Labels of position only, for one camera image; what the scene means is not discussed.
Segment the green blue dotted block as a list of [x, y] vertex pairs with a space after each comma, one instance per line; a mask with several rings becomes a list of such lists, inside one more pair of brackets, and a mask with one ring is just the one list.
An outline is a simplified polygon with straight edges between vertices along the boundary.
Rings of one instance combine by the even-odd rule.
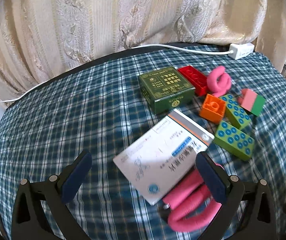
[[244, 129], [251, 121], [245, 110], [239, 105], [231, 94], [225, 94], [219, 97], [226, 102], [225, 115], [232, 126], [237, 129]]
[[213, 142], [243, 161], [251, 158], [254, 139], [231, 124], [221, 121], [217, 127]]

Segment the white power strip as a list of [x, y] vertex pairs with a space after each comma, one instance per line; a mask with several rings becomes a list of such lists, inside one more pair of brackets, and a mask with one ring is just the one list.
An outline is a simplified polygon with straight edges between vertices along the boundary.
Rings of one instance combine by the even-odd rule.
[[234, 60], [239, 60], [247, 55], [251, 54], [254, 51], [255, 46], [252, 43], [245, 43], [245, 44], [230, 44], [229, 50], [231, 53], [229, 57]]

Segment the cream patterned curtain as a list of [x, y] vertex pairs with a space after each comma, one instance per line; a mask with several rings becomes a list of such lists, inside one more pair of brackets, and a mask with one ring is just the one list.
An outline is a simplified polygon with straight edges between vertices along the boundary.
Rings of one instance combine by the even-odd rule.
[[0, 101], [142, 44], [253, 42], [286, 61], [286, 0], [0, 0]]

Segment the blue plaid tablecloth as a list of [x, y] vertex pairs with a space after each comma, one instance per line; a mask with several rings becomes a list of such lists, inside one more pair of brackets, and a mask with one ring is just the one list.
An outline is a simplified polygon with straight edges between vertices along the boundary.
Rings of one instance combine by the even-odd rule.
[[141, 96], [138, 76], [187, 65], [205, 74], [224, 66], [232, 78], [232, 95], [250, 88], [265, 98], [261, 115], [253, 116], [246, 128], [255, 140], [252, 158], [243, 162], [217, 145], [209, 147], [209, 155], [243, 181], [268, 182], [277, 233], [285, 234], [286, 79], [261, 53], [233, 60], [175, 50], [88, 63], [5, 111], [0, 123], [0, 215], [6, 232], [11, 232], [20, 181], [44, 181], [87, 150], [93, 166], [68, 207], [90, 238], [197, 239], [198, 231], [172, 231], [160, 217], [160, 205], [150, 206], [113, 163], [162, 118]]

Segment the orange toy brick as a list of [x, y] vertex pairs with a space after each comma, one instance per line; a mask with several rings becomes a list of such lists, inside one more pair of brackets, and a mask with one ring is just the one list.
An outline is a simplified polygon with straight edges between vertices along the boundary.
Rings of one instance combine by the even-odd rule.
[[199, 112], [199, 116], [214, 124], [219, 124], [225, 115], [225, 109], [226, 102], [224, 100], [211, 94], [207, 94]]

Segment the pink foam hair roller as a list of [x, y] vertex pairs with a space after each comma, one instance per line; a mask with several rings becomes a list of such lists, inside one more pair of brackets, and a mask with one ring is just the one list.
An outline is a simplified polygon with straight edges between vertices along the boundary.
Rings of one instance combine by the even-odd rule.
[[213, 96], [225, 95], [232, 86], [231, 77], [225, 72], [224, 66], [218, 66], [210, 72], [206, 80], [209, 91]]
[[178, 232], [192, 232], [207, 226], [221, 208], [196, 169], [178, 183], [163, 202], [171, 210], [167, 223]]

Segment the red toy brick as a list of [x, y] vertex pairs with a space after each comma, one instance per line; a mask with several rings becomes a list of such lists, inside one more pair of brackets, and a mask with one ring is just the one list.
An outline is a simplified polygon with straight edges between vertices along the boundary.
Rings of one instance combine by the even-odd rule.
[[204, 96], [208, 93], [207, 77], [193, 66], [178, 68], [178, 72], [184, 76], [193, 87], [197, 96]]

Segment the white medicine box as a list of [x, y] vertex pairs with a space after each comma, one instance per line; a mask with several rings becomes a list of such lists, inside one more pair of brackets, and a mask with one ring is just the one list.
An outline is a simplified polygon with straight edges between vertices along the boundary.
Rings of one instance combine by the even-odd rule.
[[174, 109], [114, 159], [114, 164], [150, 205], [187, 174], [214, 135]]

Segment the green gold printed box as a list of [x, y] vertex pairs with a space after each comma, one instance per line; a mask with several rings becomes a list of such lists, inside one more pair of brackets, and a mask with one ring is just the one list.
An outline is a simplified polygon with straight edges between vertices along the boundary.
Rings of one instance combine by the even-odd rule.
[[160, 114], [192, 101], [195, 87], [174, 67], [138, 76], [142, 96], [154, 114]]

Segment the pink green toy block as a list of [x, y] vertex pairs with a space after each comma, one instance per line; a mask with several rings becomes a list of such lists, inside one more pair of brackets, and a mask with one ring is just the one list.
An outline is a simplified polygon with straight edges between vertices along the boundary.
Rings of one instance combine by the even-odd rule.
[[241, 90], [238, 103], [246, 111], [255, 116], [259, 116], [263, 110], [266, 99], [251, 89], [245, 88]]

